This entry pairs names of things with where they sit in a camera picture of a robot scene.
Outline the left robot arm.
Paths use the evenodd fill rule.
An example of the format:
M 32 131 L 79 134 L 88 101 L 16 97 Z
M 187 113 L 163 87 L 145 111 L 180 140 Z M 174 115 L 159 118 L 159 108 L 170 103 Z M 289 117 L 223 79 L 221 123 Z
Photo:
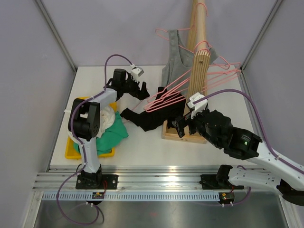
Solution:
M 97 156 L 96 138 L 100 130 L 100 111 L 118 101 L 124 94 L 144 100 L 149 97 L 146 83 L 139 86 L 144 70 L 132 65 L 131 71 L 115 69 L 113 77 L 105 80 L 102 91 L 90 98 L 76 98 L 68 122 L 68 131 L 74 137 L 81 154 L 81 170 L 76 172 L 77 190 L 115 190 L 118 175 L 104 174 Z

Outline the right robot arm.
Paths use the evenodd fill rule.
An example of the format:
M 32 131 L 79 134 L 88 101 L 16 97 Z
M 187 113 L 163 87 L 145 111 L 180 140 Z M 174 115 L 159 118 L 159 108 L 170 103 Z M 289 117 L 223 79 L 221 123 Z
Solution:
M 217 174 L 201 175 L 203 189 L 242 190 L 246 186 L 271 190 L 286 201 L 298 206 L 304 204 L 304 168 L 286 157 L 269 150 L 267 144 L 249 130 L 234 127 L 229 117 L 218 111 L 203 110 L 179 116 L 172 121 L 178 136 L 198 133 L 214 147 L 238 160 L 246 160 L 265 168 L 265 171 L 221 165 Z

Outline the white tank top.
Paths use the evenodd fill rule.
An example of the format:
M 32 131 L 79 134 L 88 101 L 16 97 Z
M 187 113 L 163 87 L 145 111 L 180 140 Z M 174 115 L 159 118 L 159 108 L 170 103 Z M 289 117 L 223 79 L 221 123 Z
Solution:
M 100 127 L 97 137 L 100 138 L 106 129 L 110 128 L 115 121 L 115 111 L 111 106 L 107 106 L 100 111 Z

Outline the green tank top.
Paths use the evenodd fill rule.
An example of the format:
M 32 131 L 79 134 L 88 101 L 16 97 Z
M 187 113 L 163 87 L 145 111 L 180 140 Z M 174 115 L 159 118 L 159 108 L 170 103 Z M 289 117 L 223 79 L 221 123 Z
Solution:
M 125 125 L 122 122 L 119 112 L 115 112 L 113 125 L 106 129 L 100 138 L 96 137 L 97 155 L 110 154 L 112 149 L 129 136 Z

